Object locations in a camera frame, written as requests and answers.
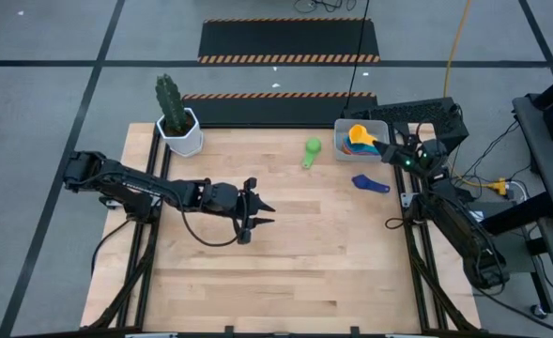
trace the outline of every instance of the wooden tabletop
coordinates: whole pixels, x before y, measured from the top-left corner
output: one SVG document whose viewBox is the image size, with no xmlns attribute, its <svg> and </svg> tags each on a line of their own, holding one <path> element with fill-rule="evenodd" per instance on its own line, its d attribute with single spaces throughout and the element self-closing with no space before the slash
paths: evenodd
<svg viewBox="0 0 553 338">
<path fill-rule="evenodd" d="M 130 125 L 124 165 L 145 170 L 152 132 L 153 124 Z M 276 222 L 257 227 L 248 245 L 209 248 L 189 235 L 177 210 L 164 207 L 144 330 L 221 332 L 234 325 L 237 332 L 344 333 L 350 326 L 363 333 L 420 331 L 404 231 L 384 227 L 401 214 L 391 166 L 336 161 L 329 130 L 204 133 L 200 154 L 172 156 L 169 178 L 210 177 L 242 187 L 246 178 L 257 177 L 255 191 L 276 208 L 259 216 Z M 425 134 L 432 137 L 432 128 L 423 125 L 423 139 Z M 322 152 L 304 170 L 300 163 L 310 136 L 322 141 Z M 358 190 L 351 182 L 358 174 L 391 186 L 391 192 Z M 104 235 L 124 217 L 122 210 L 109 211 Z M 207 241 L 234 235 L 226 219 L 200 214 L 188 219 Z M 83 325 L 101 314 L 123 284 L 133 228 L 100 250 Z M 431 237 L 441 285 L 480 326 L 460 257 L 434 225 Z M 429 314 L 435 326 L 434 312 Z"/>
</svg>

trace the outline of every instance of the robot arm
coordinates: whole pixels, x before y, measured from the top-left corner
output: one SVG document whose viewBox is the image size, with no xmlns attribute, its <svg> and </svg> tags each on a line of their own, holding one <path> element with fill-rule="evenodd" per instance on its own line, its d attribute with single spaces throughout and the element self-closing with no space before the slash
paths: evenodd
<svg viewBox="0 0 553 338">
<path fill-rule="evenodd" d="M 160 200 L 181 212 L 229 218 L 239 244 L 251 241 L 251 230 L 257 225 L 273 222 L 251 218 L 259 210 L 274 211 L 252 191 L 255 178 L 245 181 L 240 191 L 231 184 L 212 184 L 208 178 L 168 181 L 108 160 L 99 152 L 77 151 L 69 157 L 63 181 L 72 192 L 100 192 L 103 197 L 116 200 L 124 206 L 129 219 L 141 223 L 154 220 L 154 207 Z"/>
<path fill-rule="evenodd" d="M 417 146 L 393 146 L 375 141 L 382 161 L 398 165 L 422 180 L 423 191 L 414 195 L 405 219 L 432 220 L 460 254 L 470 283 L 487 289 L 509 280 L 503 256 L 492 244 L 491 235 L 474 220 L 456 196 L 449 173 L 445 145 L 429 140 Z"/>
</svg>

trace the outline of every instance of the gray bin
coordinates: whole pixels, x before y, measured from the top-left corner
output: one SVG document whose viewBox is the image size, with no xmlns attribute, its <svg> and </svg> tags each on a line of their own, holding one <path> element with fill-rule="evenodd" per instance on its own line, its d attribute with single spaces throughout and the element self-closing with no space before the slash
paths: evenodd
<svg viewBox="0 0 553 338">
<path fill-rule="evenodd" d="M 343 140 L 349 135 L 351 127 L 361 124 L 368 133 L 374 135 L 378 141 L 389 143 L 389 126 L 380 120 L 358 120 L 339 118 L 334 121 L 334 158 L 338 161 L 377 162 L 380 156 L 347 155 L 343 152 Z"/>
</svg>

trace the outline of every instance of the gray floor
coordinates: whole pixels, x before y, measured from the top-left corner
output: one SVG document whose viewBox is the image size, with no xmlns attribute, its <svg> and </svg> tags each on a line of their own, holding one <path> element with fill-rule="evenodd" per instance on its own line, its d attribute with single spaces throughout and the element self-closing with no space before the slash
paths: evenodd
<svg viewBox="0 0 553 338">
<path fill-rule="evenodd" d="M 94 60 L 115 1 L 0 0 L 0 60 Z M 107 59 L 193 60 L 203 20 L 300 16 L 292 2 L 126 0 Z M 553 2 L 529 0 L 529 4 L 553 53 Z M 364 5 L 359 0 L 353 11 L 332 14 L 320 8 L 311 16 L 361 16 Z M 462 9 L 463 2 L 453 0 L 372 1 L 368 15 L 376 25 L 382 59 L 446 60 Z M 517 0 L 473 1 L 456 58 L 545 60 Z M 127 126 L 160 115 L 154 81 L 164 72 L 177 80 L 183 93 L 227 93 L 346 91 L 352 70 L 103 69 L 76 148 L 118 158 Z M 0 67 L 0 323 L 91 71 Z M 375 91 L 380 103 L 431 99 L 441 96 L 444 75 L 441 68 L 360 68 L 354 89 Z M 470 131 L 458 169 L 467 169 L 512 122 L 514 97 L 552 83 L 549 69 L 453 69 L 449 94 L 462 105 Z M 480 174 L 507 177 L 528 160 L 524 138 L 515 131 L 484 160 Z M 543 189 L 529 172 L 518 177 L 527 182 L 531 194 Z M 95 196 L 61 192 L 13 334 L 78 328 L 90 255 L 100 240 L 104 217 Z M 553 281 L 553 268 L 547 257 L 544 261 Z M 513 276 L 499 298 L 526 310 L 536 302 L 530 277 Z M 489 300 L 477 298 L 477 304 L 487 329 L 553 337 Z M 547 322 L 553 324 L 553 315 Z"/>
</svg>

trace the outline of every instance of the green toy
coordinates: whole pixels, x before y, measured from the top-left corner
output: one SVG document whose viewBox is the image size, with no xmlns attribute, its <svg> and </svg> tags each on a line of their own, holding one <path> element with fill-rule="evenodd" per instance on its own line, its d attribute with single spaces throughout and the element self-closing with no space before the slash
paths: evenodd
<svg viewBox="0 0 553 338">
<path fill-rule="evenodd" d="M 309 169 L 314 163 L 317 154 L 322 150 L 322 143 L 317 137 L 310 137 L 305 144 L 305 157 L 303 158 L 303 168 Z"/>
</svg>

